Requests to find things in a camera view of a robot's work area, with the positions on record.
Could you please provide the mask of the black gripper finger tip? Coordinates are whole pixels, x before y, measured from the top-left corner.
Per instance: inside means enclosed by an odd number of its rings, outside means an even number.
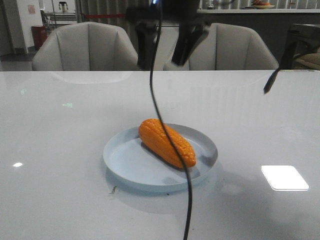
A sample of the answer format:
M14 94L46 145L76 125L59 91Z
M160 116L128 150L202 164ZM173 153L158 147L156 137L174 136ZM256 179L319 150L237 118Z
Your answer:
M280 71L280 68L277 68L277 69L270 75L270 77L268 78L268 80L267 80L267 82L266 82L266 84L265 84L265 86L264 86L264 88L263 88L263 93L264 93L264 94L267 94L267 93L271 90L271 88L272 88L272 86L273 86L273 84L274 84L274 82L275 82L275 80L276 80L276 78L277 78L277 75L278 75L279 71Z

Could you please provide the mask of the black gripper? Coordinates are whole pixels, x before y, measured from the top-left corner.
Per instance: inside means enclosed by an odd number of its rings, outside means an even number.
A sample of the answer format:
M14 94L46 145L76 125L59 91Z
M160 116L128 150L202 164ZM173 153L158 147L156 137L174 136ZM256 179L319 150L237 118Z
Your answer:
M158 25L171 22L179 26L171 61L183 66L193 51L209 35L211 21L198 13L199 0L152 0L147 6L129 6L125 19L135 25L138 40L137 64L141 70L152 67Z

